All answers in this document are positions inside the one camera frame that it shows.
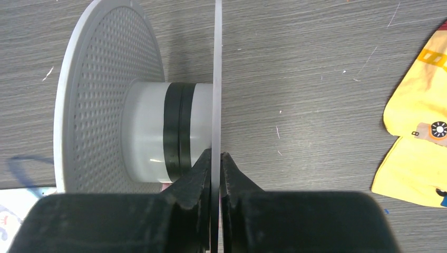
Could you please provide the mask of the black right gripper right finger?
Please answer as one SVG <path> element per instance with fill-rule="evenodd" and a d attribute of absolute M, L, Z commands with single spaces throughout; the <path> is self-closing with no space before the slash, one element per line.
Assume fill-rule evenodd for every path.
<path fill-rule="evenodd" d="M 265 191 L 221 155 L 225 252 L 399 252 L 382 209 L 355 191 Z"/>

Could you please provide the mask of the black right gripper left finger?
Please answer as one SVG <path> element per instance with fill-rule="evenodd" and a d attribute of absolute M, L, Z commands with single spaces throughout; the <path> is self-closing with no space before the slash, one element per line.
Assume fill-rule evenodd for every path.
<path fill-rule="evenodd" d="M 211 150 L 160 193 L 54 194 L 39 200 L 10 252 L 205 252 Z"/>

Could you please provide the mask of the white perforated cable spool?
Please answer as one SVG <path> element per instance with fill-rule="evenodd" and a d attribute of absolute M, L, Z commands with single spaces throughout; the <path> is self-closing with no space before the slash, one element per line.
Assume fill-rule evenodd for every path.
<path fill-rule="evenodd" d="M 218 249 L 216 83 L 167 82 L 135 1 L 93 1 L 78 20 L 57 86 L 58 194 L 160 193 L 211 150 L 211 252 Z"/>

